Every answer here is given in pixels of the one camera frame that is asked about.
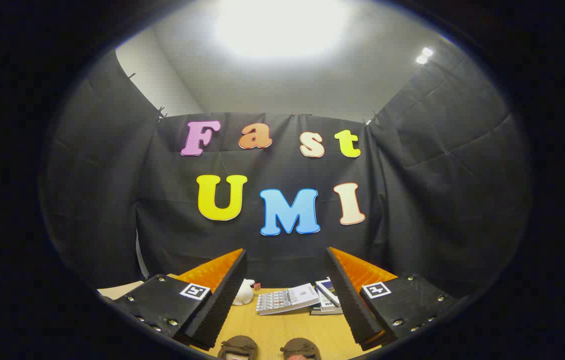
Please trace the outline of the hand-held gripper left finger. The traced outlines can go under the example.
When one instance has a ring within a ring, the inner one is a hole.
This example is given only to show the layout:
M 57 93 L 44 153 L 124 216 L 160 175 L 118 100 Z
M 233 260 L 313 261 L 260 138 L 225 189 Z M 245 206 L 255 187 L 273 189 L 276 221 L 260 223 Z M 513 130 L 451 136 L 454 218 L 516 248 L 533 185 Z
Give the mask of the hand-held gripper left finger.
M 215 346 L 247 271 L 239 248 L 182 275 L 157 274 L 112 301 L 129 321 L 203 350 Z

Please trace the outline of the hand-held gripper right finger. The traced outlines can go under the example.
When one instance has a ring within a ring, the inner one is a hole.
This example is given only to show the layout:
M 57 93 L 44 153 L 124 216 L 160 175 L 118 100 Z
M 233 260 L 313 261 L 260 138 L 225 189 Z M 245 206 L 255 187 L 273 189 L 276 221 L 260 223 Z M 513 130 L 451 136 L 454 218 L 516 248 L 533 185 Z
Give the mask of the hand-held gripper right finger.
M 420 332 L 458 299 L 423 276 L 397 276 L 334 247 L 325 266 L 353 339 L 366 351 Z

